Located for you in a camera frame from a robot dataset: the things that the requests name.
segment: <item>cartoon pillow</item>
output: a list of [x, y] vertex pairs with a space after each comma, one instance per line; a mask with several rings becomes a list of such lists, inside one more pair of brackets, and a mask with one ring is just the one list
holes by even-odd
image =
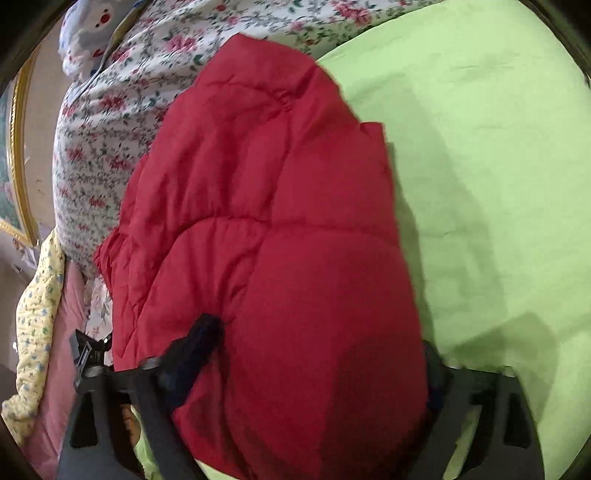
[[145, 0], [79, 0], [66, 13], [59, 54], [64, 73], [84, 83], [100, 68], [115, 30]]

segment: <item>floral bedsheet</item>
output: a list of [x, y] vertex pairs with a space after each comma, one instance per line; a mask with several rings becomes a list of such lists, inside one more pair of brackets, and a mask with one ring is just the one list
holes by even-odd
[[[102, 340], [113, 332], [113, 300], [101, 277], [96, 277], [89, 283], [92, 296], [85, 334], [95, 340]], [[113, 365], [113, 350], [105, 352], [105, 365]]]
[[64, 98], [53, 155], [56, 228], [92, 276], [96, 247], [118, 224], [129, 177], [170, 103], [232, 35], [319, 58], [371, 26], [440, 0], [152, 0], [105, 70]]

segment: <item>lime green fabric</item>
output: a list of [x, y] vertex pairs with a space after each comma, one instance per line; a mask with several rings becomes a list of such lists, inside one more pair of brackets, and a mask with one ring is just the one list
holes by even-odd
[[[154, 457], [152, 447], [148, 443], [148, 438], [144, 433], [144, 426], [142, 424], [142, 419], [139, 416], [139, 412], [134, 406], [131, 407], [131, 411], [138, 419], [142, 430], [142, 433], [139, 437], [139, 442], [134, 447], [134, 453], [136, 458], [141, 463], [142, 468], [144, 469], [144, 476], [146, 480], [163, 480], [163, 476], [160, 473], [158, 464], [156, 463], [156, 458]], [[215, 468], [205, 465], [203, 462], [197, 461], [197, 463], [203, 469], [203, 473], [205, 473], [209, 480], [236, 480], [234, 477], [225, 475], [224, 473], [217, 471]]]
[[425, 336], [512, 365], [549, 480], [591, 434], [591, 93], [517, 0], [447, 0], [320, 64], [385, 124]]

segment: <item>gold picture frame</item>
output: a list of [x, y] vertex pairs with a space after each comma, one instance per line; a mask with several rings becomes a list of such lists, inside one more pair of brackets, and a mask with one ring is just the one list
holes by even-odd
[[37, 51], [25, 62], [0, 98], [0, 229], [22, 244], [37, 243], [25, 181], [25, 109]]

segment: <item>pink fabric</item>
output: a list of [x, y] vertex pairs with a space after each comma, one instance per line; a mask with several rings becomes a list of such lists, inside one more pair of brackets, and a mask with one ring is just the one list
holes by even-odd
[[69, 339], [83, 326], [85, 318], [84, 279], [71, 262], [66, 265], [64, 288], [53, 327], [53, 341], [47, 382], [39, 406], [39, 416], [23, 452], [43, 480], [53, 480], [57, 460], [74, 402], [74, 375]]

